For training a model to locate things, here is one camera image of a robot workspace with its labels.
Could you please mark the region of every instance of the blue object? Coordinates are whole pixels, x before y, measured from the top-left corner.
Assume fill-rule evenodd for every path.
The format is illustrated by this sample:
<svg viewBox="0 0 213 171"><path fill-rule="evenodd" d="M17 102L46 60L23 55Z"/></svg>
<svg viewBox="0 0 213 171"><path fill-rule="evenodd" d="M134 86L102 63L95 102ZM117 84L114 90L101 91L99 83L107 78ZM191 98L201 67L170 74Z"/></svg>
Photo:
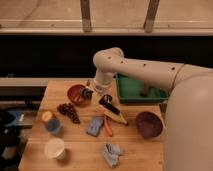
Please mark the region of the blue object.
<svg viewBox="0 0 213 171"><path fill-rule="evenodd" d="M57 118L50 119L46 124L45 128L52 135L58 135L61 129L61 123Z"/></svg>
<svg viewBox="0 0 213 171"><path fill-rule="evenodd" d="M97 137L102 125L103 117L94 116L87 127L86 133L91 136Z"/></svg>

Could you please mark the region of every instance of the small cup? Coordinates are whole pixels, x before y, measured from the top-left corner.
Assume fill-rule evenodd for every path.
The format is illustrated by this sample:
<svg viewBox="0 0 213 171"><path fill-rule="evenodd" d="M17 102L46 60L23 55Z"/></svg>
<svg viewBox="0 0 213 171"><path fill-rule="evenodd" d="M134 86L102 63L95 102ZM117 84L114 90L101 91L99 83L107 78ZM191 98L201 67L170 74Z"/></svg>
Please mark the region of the small cup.
<svg viewBox="0 0 213 171"><path fill-rule="evenodd" d="M49 140L45 145L44 154L48 158L63 160L66 157L64 141L61 138Z"/></svg>
<svg viewBox="0 0 213 171"><path fill-rule="evenodd" d="M61 130L61 123L57 118L53 118L45 123L45 128L50 134L58 136Z"/></svg>

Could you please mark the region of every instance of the red bowl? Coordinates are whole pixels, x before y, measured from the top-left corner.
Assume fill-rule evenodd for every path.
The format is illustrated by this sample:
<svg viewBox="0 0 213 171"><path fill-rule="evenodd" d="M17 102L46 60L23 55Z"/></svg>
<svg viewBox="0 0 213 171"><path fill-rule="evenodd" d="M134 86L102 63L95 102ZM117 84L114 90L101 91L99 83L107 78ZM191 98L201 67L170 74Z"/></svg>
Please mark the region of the red bowl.
<svg viewBox="0 0 213 171"><path fill-rule="evenodd" d="M86 99L82 97L82 91L85 88L84 85L76 84L69 88L67 91L67 97L76 105L83 104Z"/></svg>

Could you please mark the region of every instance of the blue cup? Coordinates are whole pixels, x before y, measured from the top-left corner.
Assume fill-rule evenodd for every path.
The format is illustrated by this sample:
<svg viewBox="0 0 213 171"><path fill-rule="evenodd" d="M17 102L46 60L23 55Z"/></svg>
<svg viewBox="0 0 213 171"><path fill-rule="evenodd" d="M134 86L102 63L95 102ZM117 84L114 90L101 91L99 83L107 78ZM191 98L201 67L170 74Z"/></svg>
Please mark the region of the blue cup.
<svg viewBox="0 0 213 171"><path fill-rule="evenodd" d="M45 124L46 130L51 133L54 136L57 136L60 134L61 130L61 123L57 118L50 119L46 124Z"/></svg>

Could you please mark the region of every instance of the yellow object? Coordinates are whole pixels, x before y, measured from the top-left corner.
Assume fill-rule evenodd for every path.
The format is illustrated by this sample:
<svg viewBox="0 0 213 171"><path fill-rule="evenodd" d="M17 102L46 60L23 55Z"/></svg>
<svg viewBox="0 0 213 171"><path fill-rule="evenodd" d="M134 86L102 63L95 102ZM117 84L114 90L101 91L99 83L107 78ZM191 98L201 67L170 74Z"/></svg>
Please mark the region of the yellow object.
<svg viewBox="0 0 213 171"><path fill-rule="evenodd" d="M116 115L115 113L111 112L110 110L105 109L104 114L116 122L128 125L128 122L124 119L122 113L119 113L118 115Z"/></svg>
<svg viewBox="0 0 213 171"><path fill-rule="evenodd" d="M101 97L102 97L101 95L94 92L92 95L92 103L96 104L96 105L100 105L99 100L101 99ZM115 113L111 112L110 110L106 109L105 107L103 107L102 105L100 105L100 106L103 108L103 114L107 115L108 117L110 117L112 120L114 120L116 122L128 125L128 122L125 120L125 118L123 117L123 114L121 112L119 114L115 114Z"/></svg>
<svg viewBox="0 0 213 171"><path fill-rule="evenodd" d="M54 117L54 114L51 111L46 111L42 113L41 119L43 122L48 122L53 117Z"/></svg>

